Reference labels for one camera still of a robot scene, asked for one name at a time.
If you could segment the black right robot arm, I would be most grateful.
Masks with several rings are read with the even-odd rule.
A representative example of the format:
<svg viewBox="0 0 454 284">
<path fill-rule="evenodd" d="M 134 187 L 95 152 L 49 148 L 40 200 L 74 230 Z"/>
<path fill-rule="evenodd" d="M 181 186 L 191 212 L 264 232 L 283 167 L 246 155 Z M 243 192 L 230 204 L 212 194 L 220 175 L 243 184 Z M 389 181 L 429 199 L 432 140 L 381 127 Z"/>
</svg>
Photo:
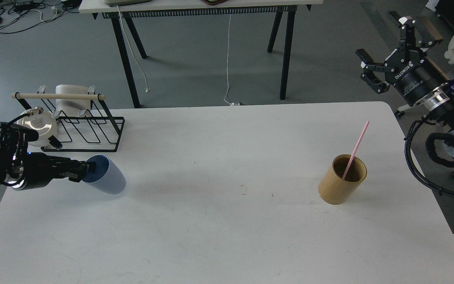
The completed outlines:
<svg viewBox="0 0 454 284">
<path fill-rule="evenodd" d="M 426 54 L 427 49 L 443 41 L 440 33 L 425 18 L 402 17 L 389 11 L 389 17 L 400 31 L 398 47 L 377 63 L 364 49 L 355 51 L 361 59 L 361 79 L 377 94 L 391 86 L 410 107 L 423 105 L 428 115 L 414 121 L 405 138 L 405 160 L 411 174 L 422 185 L 440 195 L 454 197 L 454 191 L 437 185 L 418 171 L 411 155 L 414 136 L 429 120 L 450 128 L 447 133 L 431 133 L 425 141 L 429 158 L 436 164 L 454 168 L 454 79 L 449 79 Z"/>
</svg>

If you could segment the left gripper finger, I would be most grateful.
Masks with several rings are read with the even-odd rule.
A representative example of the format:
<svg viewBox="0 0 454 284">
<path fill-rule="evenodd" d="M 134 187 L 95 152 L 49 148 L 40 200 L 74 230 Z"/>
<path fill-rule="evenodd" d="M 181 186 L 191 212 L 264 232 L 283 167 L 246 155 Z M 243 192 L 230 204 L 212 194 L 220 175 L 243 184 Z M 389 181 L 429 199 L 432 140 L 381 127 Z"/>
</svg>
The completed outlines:
<svg viewBox="0 0 454 284">
<path fill-rule="evenodd" d="M 60 171 L 58 173 L 58 178 L 67 178 L 68 180 L 72 182 L 81 182 L 83 178 L 87 175 L 86 170 L 81 170 L 81 171 Z"/>
<path fill-rule="evenodd" d="M 59 172 L 84 173 L 94 172 L 96 170 L 95 162 L 78 161 L 67 157 L 58 157 L 56 167 Z"/>
</svg>

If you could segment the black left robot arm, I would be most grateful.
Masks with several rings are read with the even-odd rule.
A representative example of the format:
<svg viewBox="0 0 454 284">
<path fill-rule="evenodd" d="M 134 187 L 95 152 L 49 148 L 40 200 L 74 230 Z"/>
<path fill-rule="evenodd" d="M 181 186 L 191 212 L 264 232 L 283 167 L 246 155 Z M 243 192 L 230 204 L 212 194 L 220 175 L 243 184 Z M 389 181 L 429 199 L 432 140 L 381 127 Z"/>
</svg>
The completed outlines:
<svg viewBox="0 0 454 284">
<path fill-rule="evenodd" d="M 21 191 L 45 187 L 53 179 L 81 182 L 99 168 L 95 162 L 29 152 L 28 143 L 37 140 L 39 134 L 16 124 L 24 117 L 27 114 L 0 122 L 0 185 Z"/>
</svg>

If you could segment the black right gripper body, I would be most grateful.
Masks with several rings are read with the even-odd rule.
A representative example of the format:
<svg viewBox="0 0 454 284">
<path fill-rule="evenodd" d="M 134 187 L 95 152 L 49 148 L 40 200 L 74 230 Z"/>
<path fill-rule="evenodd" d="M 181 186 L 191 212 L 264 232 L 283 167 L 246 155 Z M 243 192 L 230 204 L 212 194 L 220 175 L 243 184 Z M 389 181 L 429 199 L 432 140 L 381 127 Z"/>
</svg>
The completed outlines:
<svg viewBox="0 0 454 284">
<path fill-rule="evenodd" d="M 421 104 L 423 97 L 449 82 L 449 77 L 422 51 L 411 50 L 407 59 L 401 59 L 399 50 L 393 50 L 384 63 L 394 71 L 385 74 L 385 81 L 409 106 Z"/>
</svg>

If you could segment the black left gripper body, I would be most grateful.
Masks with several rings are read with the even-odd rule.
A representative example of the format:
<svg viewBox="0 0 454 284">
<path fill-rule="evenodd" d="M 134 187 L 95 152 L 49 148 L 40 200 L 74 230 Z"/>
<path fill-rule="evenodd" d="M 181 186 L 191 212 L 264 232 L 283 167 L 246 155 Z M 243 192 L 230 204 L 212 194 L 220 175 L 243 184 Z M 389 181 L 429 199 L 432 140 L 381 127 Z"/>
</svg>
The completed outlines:
<svg viewBox="0 0 454 284">
<path fill-rule="evenodd" d="M 62 179 L 70 158 L 48 156 L 45 153 L 27 153 L 23 159 L 24 179 L 11 187 L 16 191 L 42 188 L 54 179 Z"/>
</svg>

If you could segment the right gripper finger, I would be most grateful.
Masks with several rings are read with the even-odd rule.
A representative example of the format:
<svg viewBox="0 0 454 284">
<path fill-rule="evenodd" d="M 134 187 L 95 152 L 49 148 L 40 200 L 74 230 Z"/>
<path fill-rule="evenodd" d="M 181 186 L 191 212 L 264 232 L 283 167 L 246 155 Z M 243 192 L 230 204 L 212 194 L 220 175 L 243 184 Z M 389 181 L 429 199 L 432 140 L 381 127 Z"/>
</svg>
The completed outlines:
<svg viewBox="0 0 454 284">
<path fill-rule="evenodd" d="M 411 50 L 427 52 L 443 42 L 443 36 L 427 17 L 403 17 L 396 11 L 388 11 L 387 16 L 399 28 L 397 50 L 405 56 Z"/>
<path fill-rule="evenodd" d="M 386 81 L 381 81 L 374 73 L 389 73 L 392 74 L 395 71 L 395 67 L 385 66 L 382 63 L 377 63 L 364 49 L 358 49 L 355 54 L 361 60 L 361 67 L 363 73 L 361 79 L 367 83 L 367 85 L 373 89 L 377 94 L 387 92 L 390 84 Z"/>
</svg>

